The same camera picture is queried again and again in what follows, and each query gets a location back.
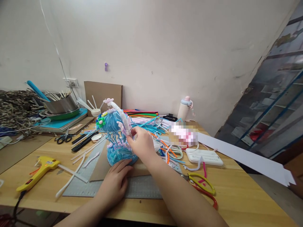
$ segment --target book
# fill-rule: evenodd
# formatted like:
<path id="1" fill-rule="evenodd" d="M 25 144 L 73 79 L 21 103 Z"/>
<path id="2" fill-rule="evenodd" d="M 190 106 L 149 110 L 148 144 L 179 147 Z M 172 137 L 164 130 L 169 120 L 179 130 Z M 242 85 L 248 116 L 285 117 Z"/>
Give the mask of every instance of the book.
<path id="1" fill-rule="evenodd" d="M 77 116 L 74 116 L 70 119 L 65 120 L 51 120 L 49 118 L 42 119 L 39 123 L 40 126 L 34 128 L 36 131 L 47 131 L 47 132 L 57 132 L 57 133 L 65 133 L 67 128 L 72 127 L 74 124 L 78 123 L 82 119 L 87 116 L 87 109 L 80 108 L 80 112 Z"/>

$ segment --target hand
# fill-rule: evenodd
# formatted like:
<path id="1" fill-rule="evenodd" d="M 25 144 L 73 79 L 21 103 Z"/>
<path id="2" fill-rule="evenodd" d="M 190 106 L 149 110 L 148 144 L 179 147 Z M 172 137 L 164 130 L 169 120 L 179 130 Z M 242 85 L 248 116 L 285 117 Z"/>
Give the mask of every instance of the hand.
<path id="1" fill-rule="evenodd" d="M 136 134 L 138 134 L 138 136 L 135 141 L 131 136 L 126 136 L 126 139 L 133 152 L 142 160 L 142 162 L 145 162 L 151 155 L 156 154 L 152 135 L 143 128 L 134 127 L 132 128 L 132 136 Z"/>
<path id="2" fill-rule="evenodd" d="M 95 199 L 108 211 L 123 198 L 127 188 L 126 174 L 133 169 L 127 166 L 132 160 L 125 159 L 114 164 L 103 180 Z"/>

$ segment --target pipe cleaner craft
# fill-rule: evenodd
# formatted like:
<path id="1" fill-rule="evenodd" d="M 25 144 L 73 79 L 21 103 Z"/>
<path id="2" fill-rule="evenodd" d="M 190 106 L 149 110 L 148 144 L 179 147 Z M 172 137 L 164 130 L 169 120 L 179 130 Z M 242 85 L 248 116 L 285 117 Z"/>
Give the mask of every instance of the pipe cleaner craft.
<path id="1" fill-rule="evenodd" d="M 107 145 L 107 160 L 111 166 L 123 159 L 132 159 L 130 165 L 134 164 L 138 157 L 132 152 L 126 141 L 126 135 L 131 135 L 130 117 L 121 110 L 114 99 L 106 99 L 103 102 L 112 109 L 100 114 L 96 120 L 96 129 L 105 132 Z"/>

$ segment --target cardboard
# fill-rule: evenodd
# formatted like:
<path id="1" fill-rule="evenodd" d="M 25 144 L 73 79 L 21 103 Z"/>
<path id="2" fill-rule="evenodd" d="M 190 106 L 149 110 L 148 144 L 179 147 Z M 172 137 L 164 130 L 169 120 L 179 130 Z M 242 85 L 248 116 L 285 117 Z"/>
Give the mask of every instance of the cardboard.
<path id="1" fill-rule="evenodd" d="M 109 141 L 106 141 L 103 151 L 100 154 L 99 160 L 95 166 L 95 169 L 91 175 L 89 181 L 98 181 L 104 180 L 106 174 L 110 170 L 111 166 L 107 161 L 107 145 Z M 146 166 L 142 163 L 140 159 L 138 159 L 135 164 L 133 164 L 133 170 L 128 172 L 127 177 L 136 177 L 136 176 L 144 176 L 150 175 Z"/>
<path id="2" fill-rule="evenodd" d="M 114 102 L 122 109 L 122 85 L 118 84 L 106 84 L 100 82 L 92 82 L 92 81 L 85 81 L 84 82 L 85 88 L 85 102 L 90 106 L 87 102 L 89 100 L 92 105 L 94 105 L 94 101 L 92 99 L 92 95 L 96 101 L 97 108 L 100 108 L 103 100 L 107 98 L 113 98 Z M 101 112 L 108 110 L 108 106 L 104 104 L 101 108 Z"/>
<path id="3" fill-rule="evenodd" d="M 43 144 L 54 138 L 53 135 L 38 135 L 33 138 L 26 138 L 12 145 L 6 145 L 0 150 L 0 174 L 22 160 L 30 153 L 41 147 Z"/>
<path id="4" fill-rule="evenodd" d="M 77 122 L 76 124 L 72 125 L 71 127 L 74 127 L 78 124 L 82 124 L 82 126 L 80 126 L 79 128 L 75 128 L 73 130 L 70 130 L 68 133 L 73 134 L 73 135 L 77 135 L 79 132 L 81 132 L 81 130 L 83 128 L 88 126 L 93 120 L 94 120 L 93 117 L 86 117 L 86 118 L 82 119 L 81 121 Z"/>

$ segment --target electrical outlet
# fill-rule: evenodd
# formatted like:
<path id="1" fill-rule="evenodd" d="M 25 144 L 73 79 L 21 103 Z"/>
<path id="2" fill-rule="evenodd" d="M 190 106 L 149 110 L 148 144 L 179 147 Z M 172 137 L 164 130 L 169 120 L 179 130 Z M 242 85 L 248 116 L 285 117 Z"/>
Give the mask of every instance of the electrical outlet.
<path id="1" fill-rule="evenodd" d="M 70 84 L 73 88 L 79 88 L 79 84 L 78 84 L 77 79 L 70 79 L 70 78 L 67 78 L 67 79 L 63 78 L 63 79 L 65 81 L 67 81 L 68 84 Z"/>

